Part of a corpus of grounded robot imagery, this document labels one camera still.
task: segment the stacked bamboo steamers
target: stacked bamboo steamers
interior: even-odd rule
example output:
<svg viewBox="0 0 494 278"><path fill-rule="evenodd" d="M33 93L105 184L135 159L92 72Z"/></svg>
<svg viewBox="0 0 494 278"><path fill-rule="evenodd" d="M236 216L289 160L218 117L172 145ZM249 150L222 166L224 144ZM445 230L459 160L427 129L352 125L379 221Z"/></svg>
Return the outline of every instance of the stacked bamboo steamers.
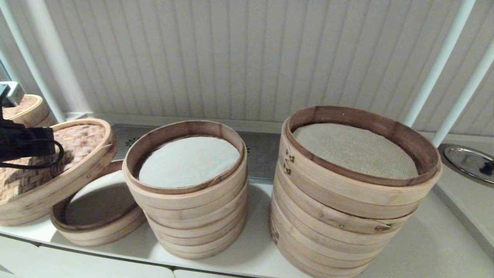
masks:
<svg viewBox="0 0 494 278"><path fill-rule="evenodd" d="M311 276L355 277L441 172L437 149L396 121L347 107L302 109L283 125L272 238Z"/></svg>
<svg viewBox="0 0 494 278"><path fill-rule="evenodd" d="M158 153L167 144L194 137L223 139L238 151L238 159L221 174L190 186L162 186L168 182L165 179L162 183L158 181L158 185L143 181L142 171L153 152ZM187 176L214 164L191 168L183 178L187 179ZM123 173L158 242L175 256L185 259L214 256L228 248L244 228L247 219L247 150L240 136L227 126L208 121L187 121L155 129L129 149L123 162Z"/></svg>

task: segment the white pole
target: white pole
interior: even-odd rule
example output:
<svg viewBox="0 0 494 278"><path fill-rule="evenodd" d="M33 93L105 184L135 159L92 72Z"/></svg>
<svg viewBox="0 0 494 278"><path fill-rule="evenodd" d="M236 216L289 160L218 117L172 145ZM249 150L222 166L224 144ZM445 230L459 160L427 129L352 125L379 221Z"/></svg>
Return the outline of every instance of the white pole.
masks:
<svg viewBox="0 0 494 278"><path fill-rule="evenodd" d="M454 17L453 24L448 31L448 35L446 36L441 49L439 50L439 54L436 56L436 60L429 71L429 75L425 79L424 84L420 88L415 100L413 101L412 107L408 112L407 117L403 121L403 123L409 127L413 125L415 120L417 119L418 114L422 110L422 107L425 104L425 101L429 97L434 85L436 84L439 75L444 69L444 65L448 61L448 58L453 51L454 45L458 41L458 37L465 26L466 20L472 11L473 5L475 4L475 0L463 0L458 12L456 12L456 16Z"/></svg>
<svg viewBox="0 0 494 278"><path fill-rule="evenodd" d="M10 9L10 6L6 0L0 0L0 9L3 13L3 16L5 17L5 20L8 24L10 31L12 32L12 35L14 36L15 42L17 43L19 49L21 50L22 56L26 60L29 70L33 74L33 77L36 80L36 83L38 84L44 99L46 100L46 103L48 103L48 106L50 107L57 121L59 123L65 122L65 116L62 110L60 109L60 106L58 106L58 103L53 97L53 94L51 93L50 89L44 82L40 70L35 63L33 55L31 54L29 48L27 47L26 41L22 36L19 25L17 25L17 21L15 20L12 10Z"/></svg>
<svg viewBox="0 0 494 278"><path fill-rule="evenodd" d="M477 90L477 87L479 86L480 82L484 78L485 74L491 67L492 63L494 61L494 39L491 41L491 44L489 47L487 47L486 52L482 56L482 59L480 60L480 63L477 65L477 68L473 72L472 76L468 80L467 85L461 92L460 96L454 103L453 107L451 108L450 112L448 113L446 119L443 121L442 125L440 126L439 130L436 132L432 139L432 143L438 147L442 141L444 140L444 137L448 134L450 131L451 127L453 127L454 123L462 113L463 109L467 105L468 101L470 98L473 96L475 91Z"/></svg>
<svg viewBox="0 0 494 278"><path fill-rule="evenodd" d="M19 77L15 73L14 67L10 64L10 61L7 59L7 55L3 52L3 49L0 48L0 60L5 68L6 74L10 77L10 81L20 82Z"/></svg>
<svg viewBox="0 0 494 278"><path fill-rule="evenodd" d="M89 111L89 105L72 69L60 36L58 36L45 0L27 0L26 5L39 34L40 45L48 58L47 61L53 76L70 104L69 109L79 112Z"/></svg>

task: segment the drain cover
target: drain cover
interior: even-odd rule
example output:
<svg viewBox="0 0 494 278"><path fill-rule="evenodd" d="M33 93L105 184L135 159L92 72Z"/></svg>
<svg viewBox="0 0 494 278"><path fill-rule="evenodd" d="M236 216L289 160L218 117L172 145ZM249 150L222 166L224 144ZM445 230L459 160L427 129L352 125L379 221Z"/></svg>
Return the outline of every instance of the drain cover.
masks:
<svg viewBox="0 0 494 278"><path fill-rule="evenodd" d="M484 153L461 147L446 147L444 156L463 172L494 184L494 158Z"/></svg>

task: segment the woven bamboo lid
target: woven bamboo lid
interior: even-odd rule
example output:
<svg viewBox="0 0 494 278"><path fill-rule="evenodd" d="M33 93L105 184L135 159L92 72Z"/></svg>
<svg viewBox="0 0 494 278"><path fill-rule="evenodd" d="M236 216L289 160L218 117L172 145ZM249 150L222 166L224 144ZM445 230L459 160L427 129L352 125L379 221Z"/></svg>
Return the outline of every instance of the woven bamboo lid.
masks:
<svg viewBox="0 0 494 278"><path fill-rule="evenodd" d="M10 120L13 117L19 116L23 113L28 113L30 110L40 105L43 102L43 98L35 94L26 94L22 98L21 103L15 107L5 107L3 109L3 117Z"/></svg>
<svg viewBox="0 0 494 278"><path fill-rule="evenodd" d="M26 127L49 127L57 123L46 101L39 95L25 94L16 107L4 107L3 117Z"/></svg>
<svg viewBox="0 0 494 278"><path fill-rule="evenodd" d="M0 225L15 225L17 217L32 218L30 210L38 217L48 213L52 205L98 175L115 155L117 141L103 120L76 120L52 128L55 140L65 150L59 163L39 170L0 168ZM25 157L9 163L38 165L54 156Z"/></svg>

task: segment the bamboo steamer basket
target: bamboo steamer basket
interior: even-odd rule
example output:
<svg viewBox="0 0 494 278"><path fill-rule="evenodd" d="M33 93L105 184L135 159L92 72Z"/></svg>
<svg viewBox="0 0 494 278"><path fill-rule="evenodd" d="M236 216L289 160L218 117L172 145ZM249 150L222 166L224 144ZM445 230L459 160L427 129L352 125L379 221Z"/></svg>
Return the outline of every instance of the bamboo steamer basket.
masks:
<svg viewBox="0 0 494 278"><path fill-rule="evenodd" d="M48 104L35 94L25 94L16 107L3 108L3 117L28 128L49 127L57 124Z"/></svg>
<svg viewBox="0 0 494 278"><path fill-rule="evenodd" d="M353 126L385 137L413 160L418 175L382 178L318 157L292 133L318 123ZM302 109L282 129L271 204L272 237L286 259L307 274L357 276L399 232L441 173L437 149L396 121L348 107Z"/></svg>
<svg viewBox="0 0 494 278"><path fill-rule="evenodd" d="M156 222L162 227L178 229L178 230L189 230L189 229L204 227L218 221L219 219L223 219L224 217L232 213L237 207L246 206L244 202L247 199L247 184L248 184L248 180L246 179L243 183L244 186L241 192L229 203L225 204L216 211L210 213L204 213L203 215L196 218L185 219L185 220L173 220L173 219L156 218L154 216L149 215L147 211L146 214L148 215L148 218L153 219L154 222Z"/></svg>
<svg viewBox="0 0 494 278"><path fill-rule="evenodd" d="M378 234L345 231L319 221L306 213L287 196L279 184L275 186L274 192L273 198L292 225L314 241L328 242L327 247L332 247L335 250L349 253L380 250L399 231L394 230Z"/></svg>
<svg viewBox="0 0 494 278"><path fill-rule="evenodd" d="M295 206L302 209L305 213L327 225L339 228L349 232L358 232L361 234L380 234L401 229L405 221L412 214L405 215L394 219L369 219L356 217L331 207L328 207L301 191L284 173L281 165L277 164L274 188L285 194L283 199L288 199Z"/></svg>
<svg viewBox="0 0 494 278"><path fill-rule="evenodd" d="M275 199L271 200L271 224L271 234L275 243L278 242L280 234L289 234L291 235L291 237L294 238L295 241L299 242L313 252L325 257L332 258L336 262L344 261L346 264L350 264L355 267L362 266L368 263L367 260L373 259L381 251L377 250L369 253L348 253L334 250L320 244L319 242L313 241L310 238L306 237L297 228L295 228L294 225L290 223L283 212L281 212L281 210L279 209L279 206L277 205Z"/></svg>
<svg viewBox="0 0 494 278"><path fill-rule="evenodd" d="M314 123L335 123L369 130L384 136L403 149L414 161L418 176L391 179L359 173L328 162L309 152L296 141L292 131ZM399 122L364 110L340 106L314 106L295 112L282 130L279 161L293 183L319 202L346 213L375 219L397 218L413 212L442 173L437 149L426 138ZM342 203L353 199L355 207L343 208ZM381 206L382 215L365 211ZM395 206L402 215L396 215Z"/></svg>
<svg viewBox="0 0 494 278"><path fill-rule="evenodd" d="M224 139L240 156L228 170L197 185L162 188L138 179L149 153L168 142L196 136ZM227 126L187 121L155 129L129 149L123 174L158 242L175 256L185 259L214 256L228 248L242 232L247 209L247 149L240 136Z"/></svg>
<svg viewBox="0 0 494 278"><path fill-rule="evenodd" d="M205 244L205 246L202 245L197 245L198 249L208 249L206 252L183 252L183 251L178 251L171 249L167 246L166 241L160 239L158 237L158 242L161 244L163 249L168 251L170 254L175 255L177 257L183 258L183 259L189 259L189 260L199 260L199 259L205 259L209 258L212 256L215 256L224 250L226 250L230 245L237 240L237 238L240 236L242 233L242 230L244 229L245 223L247 221L247 217L244 217L243 220L237 224L237 226L229 231L225 236L222 238L215 240L213 242Z"/></svg>
<svg viewBox="0 0 494 278"><path fill-rule="evenodd" d="M212 212L219 210L220 208L224 208L228 203L232 202L237 196L239 196L240 191L243 188L243 185L247 179L247 168L243 166L246 161L243 161L241 166L239 167L239 174L232 175L225 180L223 180L220 184L221 190L204 192L207 195L214 193L214 199L216 196L219 196L215 199L214 202L206 203L204 205L200 205L198 207L181 209L181 210L167 210L167 209L159 209L152 207L144 202L140 202L141 207L146 211L146 213L153 217L156 220L168 221L171 223L178 223L178 227L180 228L180 223L186 225L186 220L195 219Z"/></svg>
<svg viewBox="0 0 494 278"><path fill-rule="evenodd" d="M362 259L362 260L355 260L355 261L348 261L348 260L340 260L340 259L335 259L332 257L328 257L326 255L317 253L316 251L310 249L309 247L305 246L302 244L300 241L295 239L293 235L288 233L281 224L277 224L278 228L276 229L276 232L274 231L274 223L273 223L273 218L271 218L271 231L272 231L272 237L273 240L276 242L278 245L280 241L285 241L287 244L290 246L293 246L297 251L299 251L301 254L303 254L306 257L310 257L313 259L315 262L327 265L327 266L332 266L335 268L355 268L355 267L360 267L368 262L370 262L374 257L370 257L367 259Z"/></svg>
<svg viewBox="0 0 494 278"><path fill-rule="evenodd" d="M244 205L245 204L241 204L229 215L209 225L190 230L172 229L172 233L174 235L167 234L166 231L170 228L161 226L160 224L154 222L154 220L150 217L148 217L148 222L156 237L159 237L166 242L185 246L200 245L224 236L228 231L235 227L246 214L246 208Z"/></svg>
<svg viewBox="0 0 494 278"><path fill-rule="evenodd" d="M51 207L84 187L115 155L110 125L83 119L52 126L65 150L57 165L40 170L0 168L0 225L26 223L50 213ZM46 163L51 157L25 157L14 164Z"/></svg>
<svg viewBox="0 0 494 278"><path fill-rule="evenodd" d="M123 160L112 161L93 180L122 169ZM133 203L121 212L90 225L69 225L65 220L67 205L74 195L53 206L50 219L57 230L70 242L80 246L97 246L116 241L136 228L146 217L142 209Z"/></svg>

